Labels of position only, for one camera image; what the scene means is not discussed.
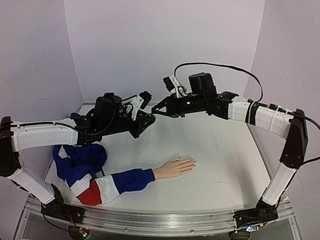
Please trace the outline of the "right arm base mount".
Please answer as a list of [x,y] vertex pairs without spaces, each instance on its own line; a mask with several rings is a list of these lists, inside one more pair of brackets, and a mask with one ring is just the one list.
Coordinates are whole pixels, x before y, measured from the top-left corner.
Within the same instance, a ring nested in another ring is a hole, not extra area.
[[279,217],[277,210],[280,200],[281,198],[279,197],[275,204],[268,204],[261,197],[254,208],[237,210],[233,215],[235,229],[242,230],[255,225],[265,225],[277,220]]

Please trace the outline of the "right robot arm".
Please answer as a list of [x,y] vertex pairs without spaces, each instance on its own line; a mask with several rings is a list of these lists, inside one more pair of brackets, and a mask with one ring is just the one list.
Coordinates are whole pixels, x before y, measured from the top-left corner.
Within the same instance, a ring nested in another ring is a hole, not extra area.
[[304,112],[300,109],[290,112],[278,105],[259,103],[228,91],[217,93],[210,73],[193,74],[188,79],[191,93],[186,94],[175,76],[164,78],[171,95],[154,106],[151,112],[171,118],[206,112],[209,116],[260,127],[286,140],[275,175],[256,206],[238,210],[233,215],[237,227],[276,220],[281,196],[304,163],[308,145]]

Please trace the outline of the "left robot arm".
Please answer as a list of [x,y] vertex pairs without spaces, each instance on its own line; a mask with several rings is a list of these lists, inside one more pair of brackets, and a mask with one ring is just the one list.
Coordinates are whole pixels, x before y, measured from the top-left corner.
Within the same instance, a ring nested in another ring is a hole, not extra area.
[[56,218],[64,218],[67,206],[53,184],[33,174],[19,160],[24,149],[55,146],[85,146],[100,142],[104,136],[129,132],[135,139],[152,125],[156,117],[143,109],[152,96],[147,91],[130,97],[129,102],[112,92],[96,99],[86,115],[57,121],[13,122],[9,116],[0,122],[0,175],[34,195]]

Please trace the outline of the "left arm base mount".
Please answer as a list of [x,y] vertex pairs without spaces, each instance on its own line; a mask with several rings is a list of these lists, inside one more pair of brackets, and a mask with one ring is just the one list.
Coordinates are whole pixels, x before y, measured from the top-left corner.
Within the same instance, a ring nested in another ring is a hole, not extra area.
[[41,213],[45,217],[68,221],[72,224],[81,224],[84,219],[85,209],[80,206],[65,203],[62,196],[41,205]]

